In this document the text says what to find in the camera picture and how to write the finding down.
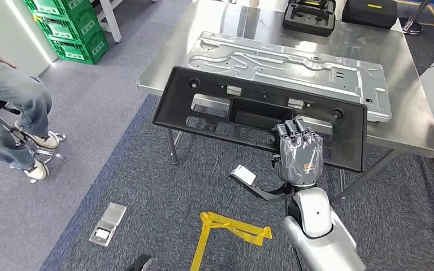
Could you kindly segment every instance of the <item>office chair wheel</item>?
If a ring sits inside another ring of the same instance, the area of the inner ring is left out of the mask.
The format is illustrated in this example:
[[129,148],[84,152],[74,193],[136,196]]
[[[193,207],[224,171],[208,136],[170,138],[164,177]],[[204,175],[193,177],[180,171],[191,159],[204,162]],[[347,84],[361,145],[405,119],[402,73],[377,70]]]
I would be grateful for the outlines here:
[[57,139],[59,139],[59,142],[66,141],[67,139],[67,135],[65,134],[55,133],[55,135],[57,136]]

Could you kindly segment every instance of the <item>white sneaker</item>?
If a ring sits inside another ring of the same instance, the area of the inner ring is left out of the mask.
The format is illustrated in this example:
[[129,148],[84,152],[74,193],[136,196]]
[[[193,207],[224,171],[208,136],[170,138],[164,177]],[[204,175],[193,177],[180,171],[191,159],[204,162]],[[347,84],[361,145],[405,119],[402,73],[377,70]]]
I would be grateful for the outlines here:
[[23,169],[27,177],[34,180],[44,180],[49,175],[49,168],[43,162],[34,159],[34,165],[29,169]]
[[49,150],[55,150],[57,147],[59,147],[59,141],[55,140],[54,137],[51,137],[47,135],[47,137],[38,137],[37,135],[29,134],[19,125],[19,123],[16,121],[14,123],[14,127],[19,130],[20,132],[23,132],[28,136],[34,143],[40,147],[49,149]]

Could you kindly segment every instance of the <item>green crate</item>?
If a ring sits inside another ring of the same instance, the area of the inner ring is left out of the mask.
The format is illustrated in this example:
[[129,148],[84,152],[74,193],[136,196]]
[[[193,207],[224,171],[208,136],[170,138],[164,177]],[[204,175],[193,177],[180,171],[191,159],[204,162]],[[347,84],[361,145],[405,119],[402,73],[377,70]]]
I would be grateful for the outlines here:
[[62,21],[34,16],[47,38],[55,41],[85,43],[101,30],[92,8],[82,11],[74,21]]
[[73,20],[87,8],[89,0],[23,0],[32,14],[57,20]]
[[96,64],[109,49],[107,39],[102,30],[95,33],[84,44],[49,40],[56,54],[61,59],[72,60],[87,64]]

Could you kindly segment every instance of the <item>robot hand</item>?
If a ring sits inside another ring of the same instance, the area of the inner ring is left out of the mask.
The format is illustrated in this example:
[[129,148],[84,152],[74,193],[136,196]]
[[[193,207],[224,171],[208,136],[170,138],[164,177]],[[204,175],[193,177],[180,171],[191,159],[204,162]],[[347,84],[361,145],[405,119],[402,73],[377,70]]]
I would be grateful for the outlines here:
[[272,157],[272,166],[279,178],[296,187],[314,186],[322,174],[322,137],[297,119],[274,127],[280,155]]

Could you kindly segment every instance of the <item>stainless steel table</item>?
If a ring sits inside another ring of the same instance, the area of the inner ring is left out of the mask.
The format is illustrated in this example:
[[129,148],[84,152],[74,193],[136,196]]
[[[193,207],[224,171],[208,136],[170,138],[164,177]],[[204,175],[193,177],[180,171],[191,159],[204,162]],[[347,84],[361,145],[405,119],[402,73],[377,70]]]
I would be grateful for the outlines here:
[[[362,173],[332,203],[339,204],[401,152],[434,157],[434,119],[401,32],[337,21],[333,33],[325,38],[283,29],[283,16],[278,11],[194,0],[139,78],[139,89],[162,95],[172,67],[183,64],[186,54],[203,31],[379,63],[384,68],[393,116],[387,123],[369,122],[367,142],[392,150]],[[208,97],[202,97],[201,104],[222,108],[222,101]],[[175,145],[180,136],[174,141],[172,131],[168,129],[167,134],[171,155],[176,159]]]

